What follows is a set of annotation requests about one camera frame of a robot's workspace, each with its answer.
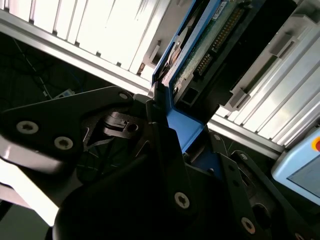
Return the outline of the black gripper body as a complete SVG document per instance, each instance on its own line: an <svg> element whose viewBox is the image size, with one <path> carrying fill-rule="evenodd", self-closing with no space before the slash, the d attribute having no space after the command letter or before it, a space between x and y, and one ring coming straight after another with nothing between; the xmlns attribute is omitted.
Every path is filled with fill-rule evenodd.
<svg viewBox="0 0 320 240"><path fill-rule="evenodd" d="M207 240L211 174L180 150L144 153L72 192L58 211L55 240Z"/></svg>

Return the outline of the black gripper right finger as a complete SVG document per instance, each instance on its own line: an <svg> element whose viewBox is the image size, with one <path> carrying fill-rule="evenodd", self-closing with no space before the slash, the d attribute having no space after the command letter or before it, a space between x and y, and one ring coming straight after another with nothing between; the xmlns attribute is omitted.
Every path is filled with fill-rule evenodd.
<svg viewBox="0 0 320 240"><path fill-rule="evenodd" d="M204 129L211 180L205 223L215 240L318 240L273 182L245 152L227 154L224 140Z"/></svg>

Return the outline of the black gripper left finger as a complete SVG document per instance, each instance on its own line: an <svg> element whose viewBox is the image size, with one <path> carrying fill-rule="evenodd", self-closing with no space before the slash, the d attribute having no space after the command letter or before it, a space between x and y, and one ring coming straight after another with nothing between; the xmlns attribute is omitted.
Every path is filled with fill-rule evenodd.
<svg viewBox="0 0 320 240"><path fill-rule="evenodd" d="M162 95L109 86L5 110L0 181L51 227L67 197L145 153L179 150Z"/></svg>

